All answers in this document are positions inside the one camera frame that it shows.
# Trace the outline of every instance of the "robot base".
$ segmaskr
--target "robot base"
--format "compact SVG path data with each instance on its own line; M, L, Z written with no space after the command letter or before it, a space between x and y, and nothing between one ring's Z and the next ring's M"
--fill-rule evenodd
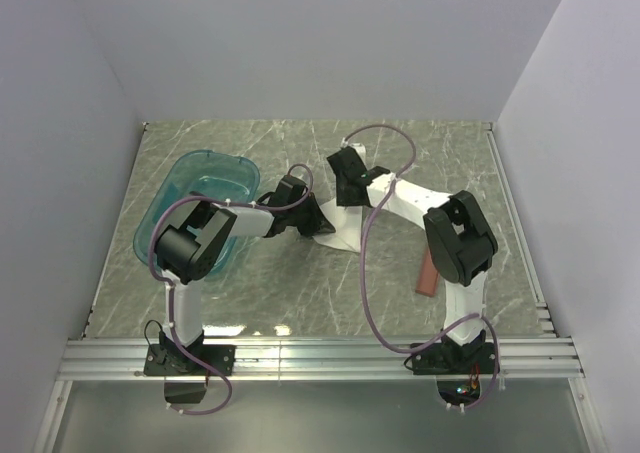
M205 345L204 332L187 348L196 358L213 366L225 376L231 376L235 361L235 345ZM175 343L160 332L160 343L150 345L144 364L145 376L205 376L204 382L171 382L164 384L167 403L197 404L207 390L209 372L185 357Z
M471 343L459 346L445 337L419 353L408 357L405 367L414 375L469 375L472 371L480 375L493 373L495 349L493 343L485 342L483 330Z

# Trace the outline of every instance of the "glass panel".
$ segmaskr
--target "glass panel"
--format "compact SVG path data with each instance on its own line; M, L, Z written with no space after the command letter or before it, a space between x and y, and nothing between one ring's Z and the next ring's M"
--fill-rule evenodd
M566 380L511 380L465 415L445 410L431 380L234 388L222 412L180 417L165 410L161 383L76 382L55 451L588 451Z

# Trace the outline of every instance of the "white cloth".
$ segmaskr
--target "white cloth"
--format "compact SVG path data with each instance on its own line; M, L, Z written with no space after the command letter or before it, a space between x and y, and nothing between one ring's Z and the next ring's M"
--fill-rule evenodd
M316 243L335 248L337 250L360 253L360 233L362 230L361 206L337 206L336 199L320 205L320 210L336 232L328 235L317 235L313 239Z

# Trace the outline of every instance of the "marble surface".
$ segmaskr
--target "marble surface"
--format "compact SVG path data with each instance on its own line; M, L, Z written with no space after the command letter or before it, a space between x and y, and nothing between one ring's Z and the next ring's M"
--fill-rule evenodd
M487 313L500 334L540 334L535 302L486 132L479 122L385 121L418 146L404 178L448 192L474 193L499 242L489 274ZM185 153L211 149L246 156L260 169L258 193L272 190L297 162L314 172L320 202L333 195L325 158L340 140L372 121L178 121L151 123L142 140L87 336L140 337L145 322L164 316L164 288L132 249L133 234L171 166ZM398 169L407 144L390 131L358 141L368 165ZM426 246L418 227L382 212L367 251L372 312L386 335L432 334L444 321L442 283L435 298L414 293ZM359 296L358 256L299 237L239 240L231 261L203 288L207 331L222 335L370 335Z

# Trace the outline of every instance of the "white wall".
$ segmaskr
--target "white wall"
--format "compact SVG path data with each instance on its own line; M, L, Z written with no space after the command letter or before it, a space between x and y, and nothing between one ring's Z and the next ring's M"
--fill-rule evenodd
M0 444L29 451L139 141L72 0L0 0Z
M498 121L554 320L615 452L638 451L640 0L562 0Z
M77 0L146 120L495 120L560 0Z

